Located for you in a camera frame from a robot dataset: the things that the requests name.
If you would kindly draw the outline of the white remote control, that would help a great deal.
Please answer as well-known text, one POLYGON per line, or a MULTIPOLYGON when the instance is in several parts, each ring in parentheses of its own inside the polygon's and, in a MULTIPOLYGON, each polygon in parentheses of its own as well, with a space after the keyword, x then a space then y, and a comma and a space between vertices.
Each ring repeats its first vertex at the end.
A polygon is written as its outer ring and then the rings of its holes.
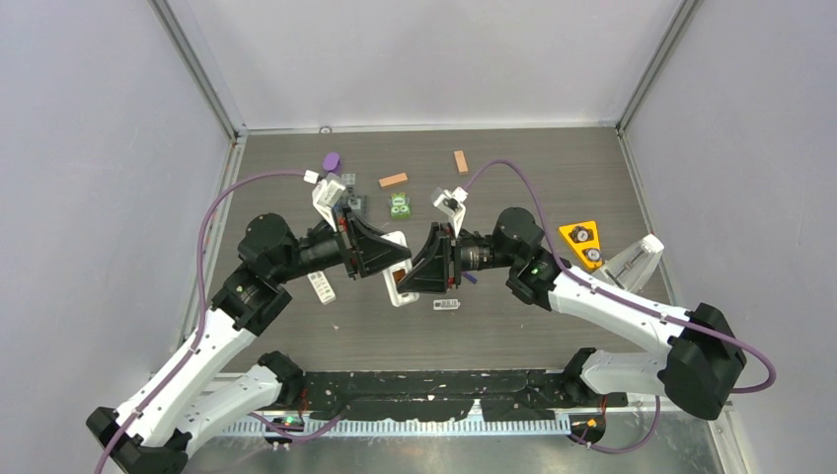
POLYGON ((328 305, 337 299, 337 295, 331 286, 328 278, 322 272, 313 272, 307 275, 309 282, 315 291, 319 301, 323 305, 328 305))
POLYGON ((382 275, 387 289, 390 302, 394 307, 403 307, 419 300, 417 292, 408 292, 398 289, 398 283, 413 269, 412 258, 406 259, 388 267, 382 275))

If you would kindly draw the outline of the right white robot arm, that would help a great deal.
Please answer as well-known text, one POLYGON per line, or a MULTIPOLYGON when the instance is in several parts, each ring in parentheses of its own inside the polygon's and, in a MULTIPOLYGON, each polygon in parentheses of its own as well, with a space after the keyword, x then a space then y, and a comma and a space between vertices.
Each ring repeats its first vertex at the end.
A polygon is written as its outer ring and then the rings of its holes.
POLYGON ((397 288, 444 294, 463 272, 507 269, 505 284, 522 303, 577 317, 640 347, 636 354, 578 351, 563 380, 570 401, 588 405, 614 392, 664 396, 689 415, 716 419, 746 366, 723 313, 707 303, 688 310, 655 302, 601 281, 554 257, 543 238, 522 207, 505 209, 487 236, 455 234, 434 222, 397 288))

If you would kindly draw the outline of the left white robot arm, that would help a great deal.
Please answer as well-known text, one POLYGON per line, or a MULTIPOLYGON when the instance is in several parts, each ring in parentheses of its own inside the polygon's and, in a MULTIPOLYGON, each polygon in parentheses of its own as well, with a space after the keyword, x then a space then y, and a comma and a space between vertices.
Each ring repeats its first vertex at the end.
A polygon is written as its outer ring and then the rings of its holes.
POLYGON ((294 407, 304 372, 279 352, 263 355, 242 377, 200 399, 205 386, 279 316, 292 300, 284 284, 344 266, 349 277, 384 274, 412 257, 403 232, 385 233, 336 207, 303 238, 275 213, 255 217, 238 245, 240 266, 212 297, 194 332, 135 395, 100 407, 87 427, 104 457, 125 473, 180 473, 222 429, 258 408, 294 407))

